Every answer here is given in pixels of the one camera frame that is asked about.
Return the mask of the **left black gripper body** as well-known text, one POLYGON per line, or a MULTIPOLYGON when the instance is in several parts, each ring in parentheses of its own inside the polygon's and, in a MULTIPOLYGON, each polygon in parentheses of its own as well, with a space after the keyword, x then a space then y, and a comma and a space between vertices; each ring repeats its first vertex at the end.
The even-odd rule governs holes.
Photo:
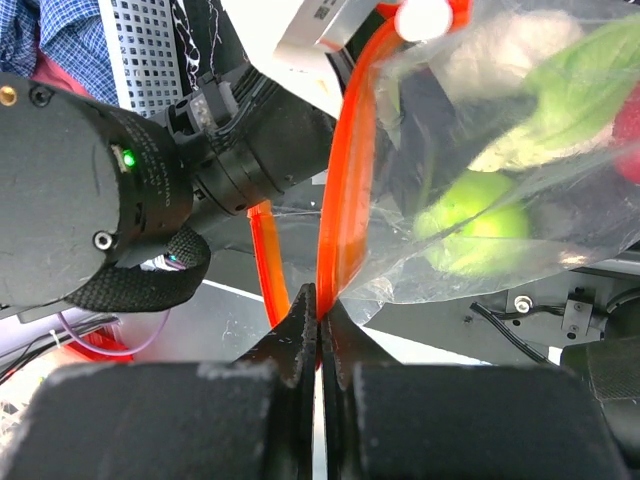
POLYGON ((208 230, 274 200, 324 171, 336 121, 250 64, 207 73, 197 90, 152 121, 185 164, 194 206, 187 221, 208 230))

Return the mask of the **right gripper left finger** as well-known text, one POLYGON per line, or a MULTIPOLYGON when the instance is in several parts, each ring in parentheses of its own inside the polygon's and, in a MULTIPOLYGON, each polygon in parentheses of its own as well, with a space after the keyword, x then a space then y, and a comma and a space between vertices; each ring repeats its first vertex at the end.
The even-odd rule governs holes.
POLYGON ((316 291, 231 363, 54 371, 1 458, 5 479, 308 479, 316 291))

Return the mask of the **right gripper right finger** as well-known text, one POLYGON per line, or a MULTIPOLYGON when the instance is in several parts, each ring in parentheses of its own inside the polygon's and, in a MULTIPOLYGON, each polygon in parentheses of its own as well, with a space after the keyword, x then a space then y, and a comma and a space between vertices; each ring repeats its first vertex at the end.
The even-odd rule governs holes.
POLYGON ((319 324, 332 479, 626 479, 587 388, 556 367, 405 365, 334 305, 319 324))

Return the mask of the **clear zip top bag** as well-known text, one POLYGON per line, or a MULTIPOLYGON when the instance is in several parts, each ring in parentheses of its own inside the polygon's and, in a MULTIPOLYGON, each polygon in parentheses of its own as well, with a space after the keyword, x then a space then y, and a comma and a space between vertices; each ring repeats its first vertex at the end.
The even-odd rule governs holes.
POLYGON ((317 305, 495 293, 639 239, 639 8, 421 1, 374 31, 346 88, 322 207, 249 221, 268 320, 280 250, 311 226, 317 305))

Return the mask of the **fake green white cabbage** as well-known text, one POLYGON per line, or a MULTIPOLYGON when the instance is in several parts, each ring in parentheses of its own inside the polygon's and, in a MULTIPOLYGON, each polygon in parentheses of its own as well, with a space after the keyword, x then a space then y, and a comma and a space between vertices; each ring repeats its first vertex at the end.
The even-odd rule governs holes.
POLYGON ((531 115, 470 163, 522 171, 608 145, 639 80, 639 17, 582 26, 562 10, 503 12, 466 29, 432 70, 454 102, 529 95, 531 115))

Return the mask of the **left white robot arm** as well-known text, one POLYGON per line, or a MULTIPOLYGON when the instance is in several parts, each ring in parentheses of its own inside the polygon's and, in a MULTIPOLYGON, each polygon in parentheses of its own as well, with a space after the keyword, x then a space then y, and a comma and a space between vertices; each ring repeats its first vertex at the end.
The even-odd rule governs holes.
POLYGON ((204 233, 324 170, 333 119, 245 65, 150 117, 1 77, 1 314, 188 301, 204 233))

